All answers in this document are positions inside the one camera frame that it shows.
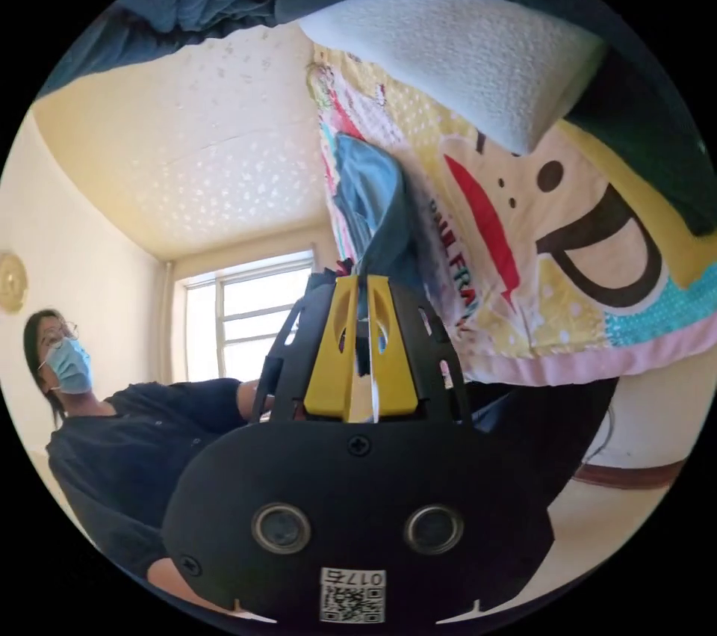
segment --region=colorful blanket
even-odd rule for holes
[[[329,211],[337,132],[396,157],[417,197],[421,270],[466,377],[525,385],[641,374],[717,344],[717,265],[680,289],[640,217],[561,124],[516,158],[373,64],[317,47]]]

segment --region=dark shirt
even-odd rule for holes
[[[130,385],[107,402],[115,416],[71,417],[47,445],[49,466],[95,546],[145,578],[167,552],[160,537],[187,464],[246,425],[237,380]]]

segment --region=window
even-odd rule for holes
[[[276,335],[311,275],[311,253],[297,253],[212,276],[187,287],[187,378],[191,382],[261,375]]]

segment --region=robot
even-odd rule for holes
[[[348,422],[359,289],[373,423]],[[339,277],[296,303],[252,423],[188,466],[163,538],[194,591],[222,608],[307,634],[439,629],[513,599],[545,559],[556,488],[541,468],[474,425],[425,297],[386,277]]]

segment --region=camera lens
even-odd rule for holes
[[[423,507],[406,523],[406,542],[419,554],[444,554],[463,535],[463,520],[452,509],[440,505]]]
[[[274,554],[296,554],[311,537],[311,526],[304,513],[289,504],[268,504],[252,523],[255,540]]]

